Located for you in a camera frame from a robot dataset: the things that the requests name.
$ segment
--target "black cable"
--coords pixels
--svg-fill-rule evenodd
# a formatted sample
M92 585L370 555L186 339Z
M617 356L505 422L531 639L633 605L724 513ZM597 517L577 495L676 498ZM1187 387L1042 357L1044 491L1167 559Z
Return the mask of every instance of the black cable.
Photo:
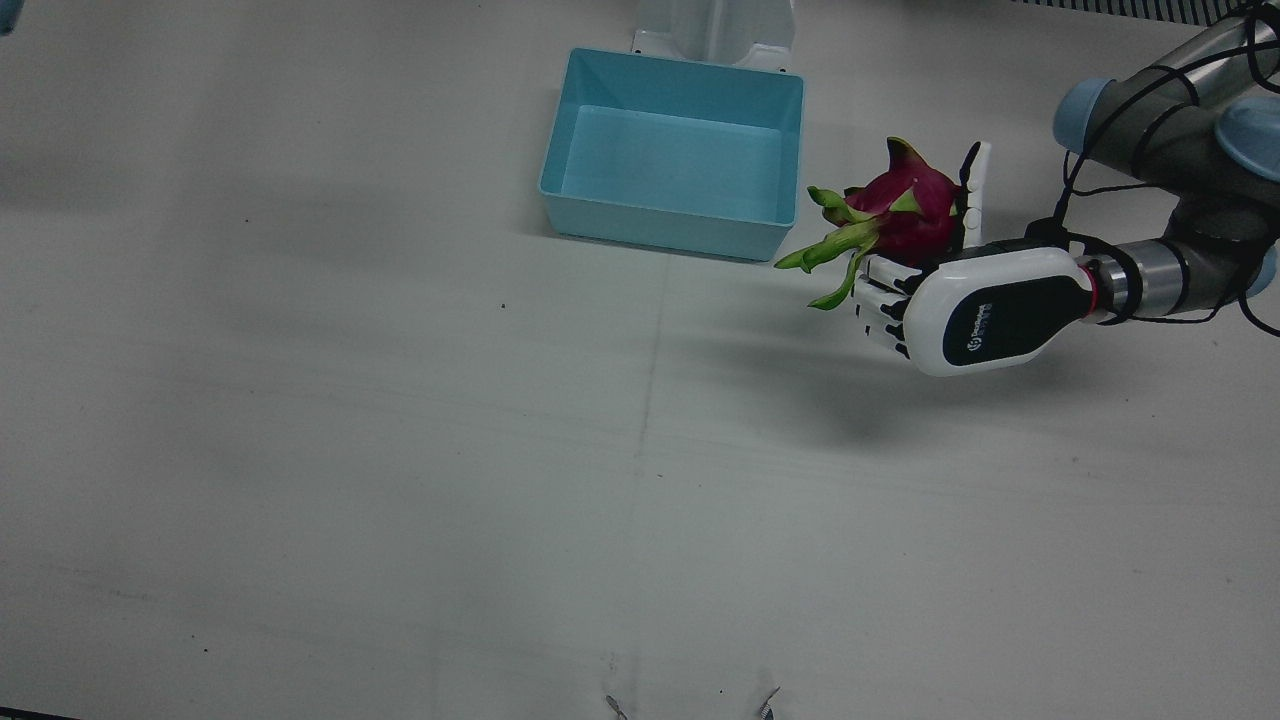
M1188 72L1194 70L1197 68L1201 68L1203 65L1217 63L1220 60L1225 60L1225 59L1229 59L1229 58L1235 58L1235 56L1239 56L1239 55L1244 55L1245 59L1248 60L1249 74L1251 74L1252 79L1254 81L1254 83L1257 83L1260 87L1262 87L1262 88L1265 88L1265 90L1267 90L1270 92L1280 92L1280 85L1275 85L1275 83L1270 82L1263 76L1262 69L1258 65L1258 53L1263 51L1263 50L1280 49L1280 41L1268 41L1268 42L1260 44L1260 42L1257 42L1257 38L1256 38L1257 23L1258 23L1260 19L1271 28L1271 31L1277 36L1277 38L1280 38L1280 9L1276 9L1272 5L1265 5L1265 4L1262 4L1262 0L1252 0L1251 3L1245 3L1245 4L1240 5L1235 10L1242 10L1240 14L1244 15L1244 35L1245 35L1245 45L1244 45L1244 47L1235 47L1235 49L1231 49L1231 50L1224 50L1221 53L1213 53L1211 55L1201 58L1199 60L1193 60L1190 63L1187 63L1181 68L1176 68L1176 69L1175 68L1169 68L1169 67L1165 67L1165 65L1160 65L1156 69L1165 70L1165 76L1161 77L1161 78L1158 78L1158 79L1156 79L1156 81L1153 81L1153 82L1151 82L1151 83L1148 83L1146 87L1143 87L1142 90L1139 90L1138 92L1135 92L1130 97L1125 99L1125 101L1121 102L1115 110L1112 110L1110 115L1107 115L1106 118L1103 118L1103 120L1098 124L1098 128L1093 132L1093 135L1091 137L1085 138L1084 147L1082 149L1082 151L1080 151L1079 156L1076 158L1075 164L1071 167L1070 172L1068 172L1068 165L1070 163L1070 155L1071 155L1070 151L1066 152L1066 155L1062 156L1062 186L1064 187L1062 187L1062 195L1059 197L1057 206L1053 210L1053 220L1059 225L1064 225L1064 220L1066 219L1066 213L1068 213L1068 209L1070 206L1070 199L1073 196L1085 197L1085 196L1091 196L1091 195L1101 195L1101 193L1105 193L1105 192L1117 192L1117 191L1123 191L1123 190L1137 190L1137 188L1142 188L1142 187L1162 187L1162 186L1156 184L1156 183L1134 183L1134 184L1100 187L1100 188L1088 190L1088 191L1078 191L1078 190L1075 190L1075 182L1079 178L1080 170L1084 167L1085 160L1089 159L1089 155L1091 155L1092 150L1096 147L1096 145L1098 143L1098 141L1106 135L1106 132L1111 128L1111 126L1125 111L1128 111L1130 108L1133 108L1138 101L1140 101L1146 96L1151 95L1152 92L1155 92L1156 90L1158 90L1165 83L1167 83L1167 82L1170 82L1172 79L1179 79L1184 85L1188 85L1189 83L1189 81L1187 78L1187 73ZM1193 92L1192 94L1192 104L1198 104L1197 101L1198 101L1198 97L1196 97L1194 92ZM1185 104L1175 106L1175 109L1172 109L1171 111L1166 110L1160 117L1160 119L1157 120L1156 124L1162 124L1162 122L1165 119L1167 119L1176 110L1179 110L1179 109L1181 109L1184 106L1185 106ZM1148 128L1147 135L1144 135L1143 140L1148 140L1149 135L1152 135L1152 133L1153 133L1153 131L1151 128ZM1130 160L1137 160L1137 159L1138 158L1135 155ZM1220 193L1220 195L1225 196L1228 193ZM1247 297L1248 288L1245 287L1245 284L1248 283L1249 278L1252 278L1257 273L1258 268L1262 266L1262 263L1265 261L1266 252L1272 246L1272 243L1274 243L1274 241L1272 242L1265 242L1265 241L1260 242L1260 243L1257 243L1257 247L1258 247L1257 258L1249 258L1248 259L1249 261L1244 261L1244 259L1242 259L1242 261L1240 261L1240 264L1239 264L1235 274L1226 283L1226 287L1224 288L1222 295L1213 304L1213 307L1210 310L1210 313L1207 315L1204 315L1203 318L1192 318L1192 319L1183 319L1183 318L1140 318L1140 316L1137 316L1137 315L1133 314L1133 310L1134 310L1133 306L1135 304L1126 302L1125 304L1126 305L1126 307L1125 307L1126 311L1119 313L1117 316L1114 318L1110 322L1111 323L1119 323L1119 322L1123 322L1125 319L1132 319L1132 320L1139 320L1139 322L1147 322L1147 323L1187 324L1187 325L1207 323L1207 322L1210 322L1210 320L1212 320L1213 318L1217 316L1217 313L1225 305L1228 305L1230 302L1230 299L1231 299L1231 296L1234 293L1235 295L1235 301L1240 306L1240 313L1244 315L1244 318L1249 323L1252 323L1256 328L1266 332L1267 334L1271 334L1274 337L1280 337L1280 329L1276 329L1275 327L1272 327L1272 325L1265 323L1263 320L1261 320L1253 313L1253 310L1249 307L1249 302L1248 302L1248 297ZM1129 295L1130 295L1130 300L1133 300L1133 297L1132 297L1133 290L1130 290Z
M1179 68L1179 72L1187 73L1187 72L1202 68L1204 65L1211 65L1211 64L1217 63L1220 60L1226 60L1226 59L1230 59L1230 58L1236 58L1236 56L1244 55L1247 53L1257 53L1260 50L1271 50L1271 49L1280 49L1280 41L1270 41L1270 42L1262 42L1262 44L1253 44L1253 42L1251 42L1251 44L1245 45L1245 47L1233 47L1230 50L1222 50L1220 53L1213 53L1213 54L1206 55L1204 58L1201 58L1198 60L1193 60L1190 63L1187 63L1185 65L1183 65L1181 68ZM1075 186L1076 178L1079 178L1079 176L1080 176L1082 168L1084 168L1084 161L1089 159L1089 154L1097 146L1098 141L1111 128L1111 126L1117 119L1120 119L1120 117L1124 113L1126 113L1130 108L1133 108L1135 104L1138 104L1140 100L1143 100L1144 97L1147 97L1148 95L1151 95L1156 90L1160 90L1161 86L1164 86L1165 83L1172 81L1175 77L1176 76L1172 74L1172 73L1166 73L1162 77L1160 77L1160 78L1157 78L1157 79L1147 83L1142 90L1139 90L1138 92L1134 92L1132 96L1126 97L1124 102L1121 102L1115 110L1111 111L1111 114L1108 114L1106 118L1103 118L1102 122L1098 124L1098 128L1093 132L1093 135L1089 136L1088 138L1085 138L1084 147L1082 149L1079 156L1075 160L1075 164L1071 167L1070 174L1068 176L1066 187L1062 188L1062 195L1059 197L1057 206L1053 209L1053 219L1055 220L1057 220L1059 223L1062 223L1066 219L1066 211L1068 211L1068 208L1070 205L1071 190Z

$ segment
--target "blue plastic bin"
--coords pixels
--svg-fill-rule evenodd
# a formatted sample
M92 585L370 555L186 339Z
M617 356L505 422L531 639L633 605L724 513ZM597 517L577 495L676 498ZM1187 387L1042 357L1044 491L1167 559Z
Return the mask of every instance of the blue plastic bin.
M804 81L575 49L539 188L557 232L769 260L795 224Z

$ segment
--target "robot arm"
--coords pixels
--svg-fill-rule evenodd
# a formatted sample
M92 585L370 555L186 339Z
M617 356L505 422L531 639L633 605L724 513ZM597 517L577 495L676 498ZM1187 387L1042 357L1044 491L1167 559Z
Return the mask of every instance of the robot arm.
M18 23L23 0L0 0L0 35L9 35Z
M983 245L966 222L964 247L932 266L870 258L854 288L867 334L924 373L956 375L1025 363L1076 320L1216 310L1261 291L1280 238L1280 99L1236 97L1280 69L1277 37L1280 0L1268 0L1129 79L1085 81L1064 99L1053 132L1080 156L1073 179L1092 159L1179 197L1160 238L1114 246L1066 231L1069 186L1024 238ZM978 156L961 177L965 219L980 224Z

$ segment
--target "pink dragon fruit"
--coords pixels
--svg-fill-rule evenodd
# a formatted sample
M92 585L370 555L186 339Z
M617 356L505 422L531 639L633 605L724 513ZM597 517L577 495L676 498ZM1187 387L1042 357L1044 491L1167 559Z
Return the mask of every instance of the pink dragon fruit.
M809 187L809 197L822 206L822 217L836 229L774 266L809 273L852 250L845 282L836 292L809 304L831 310L849 297L858 266L869 252L913 266L945 252L955 228L959 192L960 187L931 168L910 143L891 137L888 170L867 187L850 187L844 197L832 190Z

